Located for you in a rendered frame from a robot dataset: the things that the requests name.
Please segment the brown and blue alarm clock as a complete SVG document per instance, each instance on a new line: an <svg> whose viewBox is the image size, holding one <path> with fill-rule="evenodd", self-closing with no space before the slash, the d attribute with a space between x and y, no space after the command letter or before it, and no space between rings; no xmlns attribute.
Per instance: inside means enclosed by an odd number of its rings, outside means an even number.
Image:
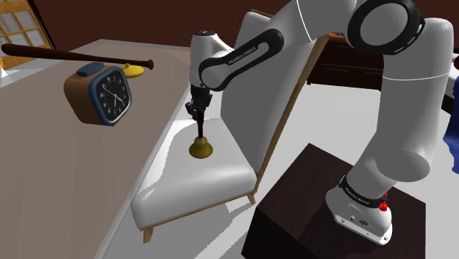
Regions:
<svg viewBox="0 0 459 259"><path fill-rule="evenodd" d="M113 126L132 104L123 70L100 62L79 68L65 80L63 90L77 118L86 124Z"/></svg>

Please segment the window with wooden frame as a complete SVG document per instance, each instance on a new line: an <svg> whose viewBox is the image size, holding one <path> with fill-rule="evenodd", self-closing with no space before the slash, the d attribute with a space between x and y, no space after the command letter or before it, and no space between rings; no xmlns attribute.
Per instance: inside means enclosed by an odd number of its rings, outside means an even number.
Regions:
<svg viewBox="0 0 459 259"><path fill-rule="evenodd" d="M33 60L5 54L1 50L5 43L54 48L29 0L0 0L0 66L8 70Z"/></svg>

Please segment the dark brown robot stand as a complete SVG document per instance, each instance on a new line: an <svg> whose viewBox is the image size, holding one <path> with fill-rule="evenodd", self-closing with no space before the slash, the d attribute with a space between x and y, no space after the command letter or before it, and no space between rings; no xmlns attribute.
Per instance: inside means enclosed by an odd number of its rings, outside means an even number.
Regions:
<svg viewBox="0 0 459 259"><path fill-rule="evenodd" d="M325 202L350 164L308 144L257 205L245 259L426 259L426 205L392 188L393 235L380 246L339 226Z"/></svg>

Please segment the blue fabric thing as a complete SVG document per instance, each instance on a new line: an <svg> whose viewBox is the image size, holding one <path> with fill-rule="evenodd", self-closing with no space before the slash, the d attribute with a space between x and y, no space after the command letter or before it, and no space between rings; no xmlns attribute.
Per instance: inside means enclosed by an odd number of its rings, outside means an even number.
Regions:
<svg viewBox="0 0 459 259"><path fill-rule="evenodd" d="M443 137L453 156L452 171L459 174L459 110L453 110Z"/></svg>

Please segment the brown top table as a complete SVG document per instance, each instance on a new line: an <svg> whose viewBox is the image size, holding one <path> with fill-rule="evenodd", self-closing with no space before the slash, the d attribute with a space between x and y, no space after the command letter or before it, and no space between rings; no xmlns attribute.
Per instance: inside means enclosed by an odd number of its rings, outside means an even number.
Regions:
<svg viewBox="0 0 459 259"><path fill-rule="evenodd" d="M102 259L188 90L188 49L97 40L85 54L152 60L113 127L84 124L61 61L0 88L0 259Z"/></svg>

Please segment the yellow round thing with knob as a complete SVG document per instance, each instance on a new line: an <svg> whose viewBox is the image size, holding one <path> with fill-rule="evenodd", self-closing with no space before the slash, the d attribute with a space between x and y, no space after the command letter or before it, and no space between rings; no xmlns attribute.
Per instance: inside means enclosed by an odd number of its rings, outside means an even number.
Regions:
<svg viewBox="0 0 459 259"><path fill-rule="evenodd" d="M131 65L126 63L121 66L122 71L124 72L126 78L135 78L143 74L144 68L139 65Z"/></svg>

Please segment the dark wooden chest of drawers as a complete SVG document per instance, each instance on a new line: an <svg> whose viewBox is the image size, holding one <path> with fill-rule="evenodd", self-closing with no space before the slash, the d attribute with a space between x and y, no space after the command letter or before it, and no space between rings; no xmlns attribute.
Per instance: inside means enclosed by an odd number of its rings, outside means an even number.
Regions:
<svg viewBox="0 0 459 259"><path fill-rule="evenodd" d="M383 56L353 49L345 37L335 33L319 56L307 84L334 85L381 90Z"/></svg>

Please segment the dark brown baseball bat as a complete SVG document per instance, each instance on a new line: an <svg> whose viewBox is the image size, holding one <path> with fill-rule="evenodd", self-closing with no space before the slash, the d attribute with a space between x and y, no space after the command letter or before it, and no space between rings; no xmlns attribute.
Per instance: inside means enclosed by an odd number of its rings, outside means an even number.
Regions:
<svg viewBox="0 0 459 259"><path fill-rule="evenodd" d="M10 56L16 57L34 57L50 60L76 60L76 61L95 61L102 63L116 63L116 64L127 64L138 65L145 67L150 70L154 68L153 60L126 60L112 57L99 57L89 54L80 54L74 52L64 52L55 49L45 49L34 46L22 46L17 44L5 43L1 46L1 50Z"/></svg>

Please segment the brass hand bell dark handle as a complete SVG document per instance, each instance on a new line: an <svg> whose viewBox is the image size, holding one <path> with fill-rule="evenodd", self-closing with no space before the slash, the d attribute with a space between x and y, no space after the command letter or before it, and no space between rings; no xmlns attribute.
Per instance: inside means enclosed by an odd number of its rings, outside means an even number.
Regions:
<svg viewBox="0 0 459 259"><path fill-rule="evenodd" d="M189 154L198 159L204 159L211 156L213 147L203 135L204 117L200 115L197 119L198 136L194 139L189 147Z"/></svg>

